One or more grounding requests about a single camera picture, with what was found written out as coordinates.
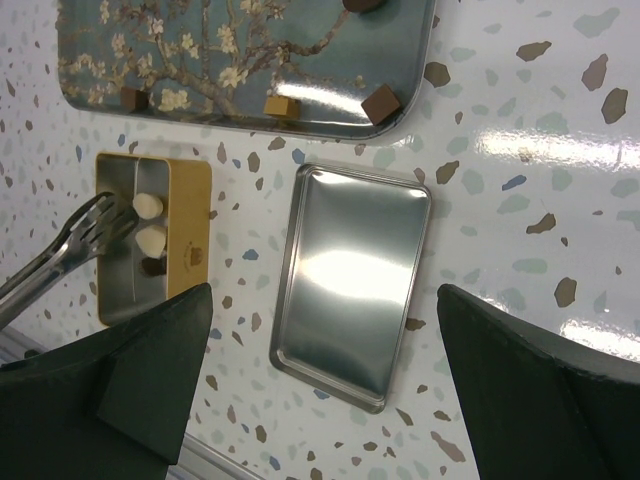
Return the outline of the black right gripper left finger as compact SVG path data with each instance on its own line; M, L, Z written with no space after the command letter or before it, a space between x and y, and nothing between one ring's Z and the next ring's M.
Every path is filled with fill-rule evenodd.
M163 479L213 316L209 284L1 368L4 479Z

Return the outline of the metal tongs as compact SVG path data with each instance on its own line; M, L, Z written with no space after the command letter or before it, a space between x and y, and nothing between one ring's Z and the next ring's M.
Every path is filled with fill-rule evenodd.
M101 192L82 204L51 244L1 286L1 327L65 276L124 240L138 223L134 208L113 193Z

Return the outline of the caramel cube chocolate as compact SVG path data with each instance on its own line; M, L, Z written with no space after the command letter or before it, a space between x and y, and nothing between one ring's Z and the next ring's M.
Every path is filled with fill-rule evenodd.
M300 102L286 96L268 96L263 111L271 117L297 120L300 118Z

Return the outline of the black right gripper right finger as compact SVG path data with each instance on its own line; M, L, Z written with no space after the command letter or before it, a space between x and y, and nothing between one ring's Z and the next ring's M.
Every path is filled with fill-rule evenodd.
M639 365L451 284L437 314L483 479L636 479Z

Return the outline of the blue floral serving tray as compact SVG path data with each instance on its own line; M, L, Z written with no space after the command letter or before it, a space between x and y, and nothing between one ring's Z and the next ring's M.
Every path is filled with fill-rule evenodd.
M431 1L61 1L58 75L74 107L118 115L364 140L415 99L435 14ZM361 102L387 84L402 109L373 125ZM120 90L149 95L127 112ZM268 96L300 102L297 120L264 114Z

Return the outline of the dark chocolate near tray edge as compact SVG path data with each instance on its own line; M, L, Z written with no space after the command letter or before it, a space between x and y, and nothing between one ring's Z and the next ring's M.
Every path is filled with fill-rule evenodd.
M120 90L120 105L127 112L144 111L149 105L149 95L142 90L122 87Z

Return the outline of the brown cube chocolate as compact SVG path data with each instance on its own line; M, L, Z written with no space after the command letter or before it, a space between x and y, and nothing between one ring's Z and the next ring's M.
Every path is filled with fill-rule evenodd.
M391 87L383 84L361 102L361 107L370 122L377 126L397 114L402 104Z

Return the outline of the gold tin box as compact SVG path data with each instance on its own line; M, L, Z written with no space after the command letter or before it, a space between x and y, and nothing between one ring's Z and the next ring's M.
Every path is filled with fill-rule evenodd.
M103 325L132 318L207 281L212 193L209 164L100 153L96 157L96 191L113 193L129 205L138 193L159 197L164 205L162 215L141 219L134 231L160 225L167 233L161 257L166 259L165 276L141 274L139 262L146 256L133 233L98 258L97 308Z

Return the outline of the dark round chocolate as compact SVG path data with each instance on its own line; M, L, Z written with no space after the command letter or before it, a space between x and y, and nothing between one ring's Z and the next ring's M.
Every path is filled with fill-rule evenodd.
M145 257L139 262L139 270L148 278L165 276L167 274L166 259Z

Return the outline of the white heart chocolate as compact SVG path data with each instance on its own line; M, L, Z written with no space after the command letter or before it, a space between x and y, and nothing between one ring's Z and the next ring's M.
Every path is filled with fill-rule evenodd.
M166 228L160 225L145 227L136 232L135 241L146 257L159 259L166 248Z

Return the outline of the aluminium front rail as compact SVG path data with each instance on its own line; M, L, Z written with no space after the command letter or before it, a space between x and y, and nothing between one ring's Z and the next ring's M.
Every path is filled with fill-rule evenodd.
M1 331L1 363L39 355L46 349L11 327ZM247 467L186 434L176 465L168 468L167 479L261 479Z

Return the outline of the beige round chocolate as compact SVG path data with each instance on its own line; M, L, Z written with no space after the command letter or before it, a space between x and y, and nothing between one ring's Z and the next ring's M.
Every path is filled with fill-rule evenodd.
M132 206L137 215L143 220L158 218L164 211L162 200L148 193L136 194L132 200Z

